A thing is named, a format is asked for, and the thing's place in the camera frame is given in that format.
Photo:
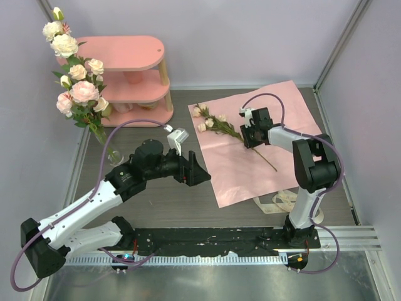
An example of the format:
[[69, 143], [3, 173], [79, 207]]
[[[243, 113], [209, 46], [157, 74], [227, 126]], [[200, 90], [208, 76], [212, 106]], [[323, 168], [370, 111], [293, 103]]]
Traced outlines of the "pink flower bouquet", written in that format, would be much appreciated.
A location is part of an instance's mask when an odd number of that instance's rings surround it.
[[197, 103], [193, 106], [191, 116], [195, 119], [202, 119], [202, 122], [196, 126], [198, 133], [213, 132], [216, 135], [227, 135], [235, 138], [244, 146], [244, 138], [234, 126], [227, 121], [225, 115], [212, 115], [207, 105]]

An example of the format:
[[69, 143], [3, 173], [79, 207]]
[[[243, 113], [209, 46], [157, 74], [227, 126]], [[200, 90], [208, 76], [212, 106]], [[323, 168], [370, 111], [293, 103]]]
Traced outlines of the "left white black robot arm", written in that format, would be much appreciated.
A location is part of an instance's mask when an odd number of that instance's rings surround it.
[[121, 217], [106, 224], [84, 226], [106, 211], [142, 192], [153, 179], [172, 177], [179, 183], [196, 186], [211, 179], [197, 162], [195, 152], [188, 157], [157, 140], [148, 139], [135, 149], [127, 162], [113, 168], [89, 193], [58, 213], [21, 224], [21, 246], [38, 278], [56, 273], [73, 255], [106, 246], [127, 250], [133, 244], [133, 230]]

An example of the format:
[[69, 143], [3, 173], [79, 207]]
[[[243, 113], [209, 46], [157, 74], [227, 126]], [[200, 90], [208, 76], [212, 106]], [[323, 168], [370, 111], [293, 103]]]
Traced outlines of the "pink peony flower stem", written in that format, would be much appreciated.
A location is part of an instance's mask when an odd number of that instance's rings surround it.
[[103, 127], [102, 110], [109, 102], [100, 93], [98, 86], [87, 80], [72, 82], [63, 75], [60, 84], [66, 91], [59, 94], [56, 102], [57, 109], [68, 120], [73, 120], [79, 128], [87, 128], [91, 132], [94, 127]]

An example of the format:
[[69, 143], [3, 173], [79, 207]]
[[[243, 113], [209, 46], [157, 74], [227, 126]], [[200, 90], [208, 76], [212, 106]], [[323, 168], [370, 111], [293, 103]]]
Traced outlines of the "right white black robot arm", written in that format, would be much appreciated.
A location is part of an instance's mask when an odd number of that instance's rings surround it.
[[328, 135], [313, 136], [275, 124], [267, 108], [242, 108], [240, 126], [248, 149], [272, 145], [293, 155], [299, 189], [296, 201], [283, 226], [283, 240], [291, 248], [319, 248], [315, 214], [323, 196], [340, 180], [341, 165]]

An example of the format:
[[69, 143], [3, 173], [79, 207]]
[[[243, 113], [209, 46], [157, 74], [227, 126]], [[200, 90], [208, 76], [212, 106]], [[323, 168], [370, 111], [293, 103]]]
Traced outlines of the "cream printed ribbon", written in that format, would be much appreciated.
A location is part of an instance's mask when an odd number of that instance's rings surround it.
[[273, 197], [270, 203], [261, 203], [259, 197], [253, 198], [255, 204], [264, 214], [289, 213], [289, 221], [296, 229], [309, 228], [313, 223], [311, 213], [315, 216], [320, 201], [320, 196], [325, 189], [320, 189], [314, 193], [299, 188], [297, 193], [289, 190], [279, 191]]

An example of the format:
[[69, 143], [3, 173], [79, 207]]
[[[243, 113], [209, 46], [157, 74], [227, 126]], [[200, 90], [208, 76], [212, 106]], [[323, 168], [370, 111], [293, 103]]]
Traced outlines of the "cream rose flower stem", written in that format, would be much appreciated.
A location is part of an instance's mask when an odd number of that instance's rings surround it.
[[107, 87], [103, 81], [103, 73], [103, 63], [100, 60], [75, 55], [62, 63], [61, 71], [54, 71], [53, 75], [58, 79], [59, 84], [60, 77], [63, 75], [68, 76], [73, 83], [79, 80], [90, 81], [98, 86], [103, 97], [102, 92]]

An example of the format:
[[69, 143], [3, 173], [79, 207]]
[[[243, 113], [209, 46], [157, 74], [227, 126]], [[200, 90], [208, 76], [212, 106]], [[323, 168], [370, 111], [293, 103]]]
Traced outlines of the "purple pink wrapping paper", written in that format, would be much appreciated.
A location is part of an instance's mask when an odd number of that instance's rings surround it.
[[[210, 113], [224, 115], [236, 131], [244, 124], [241, 107], [268, 108], [274, 123], [297, 132], [318, 135], [320, 128], [292, 81], [255, 91], [205, 101]], [[196, 133], [220, 208], [276, 191], [298, 187], [292, 153], [271, 145], [247, 149], [237, 138], [213, 132]]]

